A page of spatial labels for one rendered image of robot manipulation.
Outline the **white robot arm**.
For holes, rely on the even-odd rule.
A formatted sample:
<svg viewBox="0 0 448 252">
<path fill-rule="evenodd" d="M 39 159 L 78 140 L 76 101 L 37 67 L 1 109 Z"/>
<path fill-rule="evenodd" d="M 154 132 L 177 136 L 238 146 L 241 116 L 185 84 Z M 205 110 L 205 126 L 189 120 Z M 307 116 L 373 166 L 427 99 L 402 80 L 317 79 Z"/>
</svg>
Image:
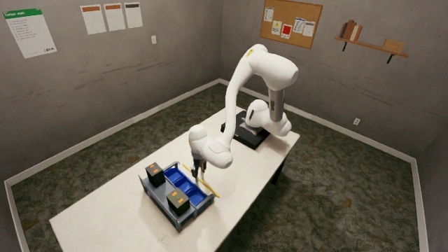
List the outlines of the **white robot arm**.
<svg viewBox="0 0 448 252">
<path fill-rule="evenodd" d="M 284 113 L 285 87 L 295 83 L 298 68 L 290 60 L 268 53 L 265 46 L 257 44 L 242 57 L 227 87 L 224 133 L 212 140 L 204 126 L 190 128 L 188 140 L 194 159 L 204 158 L 219 169 L 227 169 L 232 164 L 230 144 L 236 127 L 237 93 L 253 74 L 262 76 L 267 84 L 270 108 L 263 100 L 255 100 L 249 106 L 246 118 L 241 118 L 244 123 L 240 127 L 253 136 L 263 129 L 278 137 L 285 137 L 290 132 L 291 123 Z"/>
</svg>

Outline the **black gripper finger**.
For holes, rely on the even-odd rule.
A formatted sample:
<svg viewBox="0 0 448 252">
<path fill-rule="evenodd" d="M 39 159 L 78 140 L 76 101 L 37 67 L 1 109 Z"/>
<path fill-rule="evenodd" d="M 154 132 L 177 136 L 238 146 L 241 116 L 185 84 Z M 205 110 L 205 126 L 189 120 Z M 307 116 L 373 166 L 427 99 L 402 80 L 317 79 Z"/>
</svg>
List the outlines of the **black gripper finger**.
<svg viewBox="0 0 448 252">
<path fill-rule="evenodd" d="M 207 161 L 206 160 L 204 161 L 204 163 L 202 164 L 200 169 L 201 169 L 201 177 L 204 178 L 204 170 L 207 169 Z"/>
<path fill-rule="evenodd" d="M 191 169 L 191 173 L 192 173 L 192 176 L 195 178 L 195 181 L 197 182 L 197 183 L 199 183 L 198 182 L 198 171 L 199 171 L 199 169 L 200 169 L 200 165 L 198 165 L 198 167 L 196 168 L 196 167 L 194 167 L 195 165 L 193 165 L 192 167 L 190 167 L 190 169 Z M 196 176 L 195 176 L 196 175 Z"/>
</svg>

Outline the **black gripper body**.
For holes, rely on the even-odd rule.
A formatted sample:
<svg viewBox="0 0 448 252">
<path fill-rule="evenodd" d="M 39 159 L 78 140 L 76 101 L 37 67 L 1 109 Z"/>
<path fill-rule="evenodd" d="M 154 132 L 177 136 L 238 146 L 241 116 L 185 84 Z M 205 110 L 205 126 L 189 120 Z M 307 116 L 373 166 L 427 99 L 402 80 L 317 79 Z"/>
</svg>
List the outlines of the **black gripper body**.
<svg viewBox="0 0 448 252">
<path fill-rule="evenodd" d="M 200 166 L 202 166 L 202 164 L 204 163 L 204 161 L 205 161 L 205 159 L 203 158 L 203 159 L 201 159 L 201 160 L 195 160 L 195 159 L 192 159 L 193 160 L 193 165 L 195 165 L 194 167 L 198 167 L 198 165 L 200 165 Z"/>
</svg>

